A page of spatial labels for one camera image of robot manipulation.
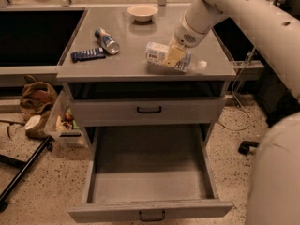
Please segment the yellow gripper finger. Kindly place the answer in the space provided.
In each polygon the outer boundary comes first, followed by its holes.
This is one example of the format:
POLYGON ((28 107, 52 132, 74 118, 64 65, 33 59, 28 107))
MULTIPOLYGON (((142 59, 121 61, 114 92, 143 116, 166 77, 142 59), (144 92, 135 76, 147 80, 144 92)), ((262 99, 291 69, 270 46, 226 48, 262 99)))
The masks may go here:
POLYGON ((186 56, 186 53, 187 52, 180 47, 171 46, 165 56, 163 64, 169 68, 174 68, 176 64, 186 56))

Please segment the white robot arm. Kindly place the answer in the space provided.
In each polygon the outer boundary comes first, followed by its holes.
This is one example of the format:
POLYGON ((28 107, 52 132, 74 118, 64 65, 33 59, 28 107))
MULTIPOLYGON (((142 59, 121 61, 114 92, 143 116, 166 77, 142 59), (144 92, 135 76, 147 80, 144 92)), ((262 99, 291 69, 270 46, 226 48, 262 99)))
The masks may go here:
MULTIPOLYGON (((194 0, 172 42, 194 47, 232 18, 295 98, 300 96, 300 22, 266 0, 194 0)), ((246 225, 300 225, 300 112, 274 124, 257 147, 246 225)))

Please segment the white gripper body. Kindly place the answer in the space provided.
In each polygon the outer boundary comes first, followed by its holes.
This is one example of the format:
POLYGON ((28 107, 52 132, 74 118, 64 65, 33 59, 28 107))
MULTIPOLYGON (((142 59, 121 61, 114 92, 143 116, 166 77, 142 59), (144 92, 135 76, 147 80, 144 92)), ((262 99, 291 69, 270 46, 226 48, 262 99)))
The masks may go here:
POLYGON ((174 28, 173 36, 169 45, 178 48, 194 48, 197 47, 205 38, 206 31, 197 32, 189 26, 186 17, 182 15, 174 28))

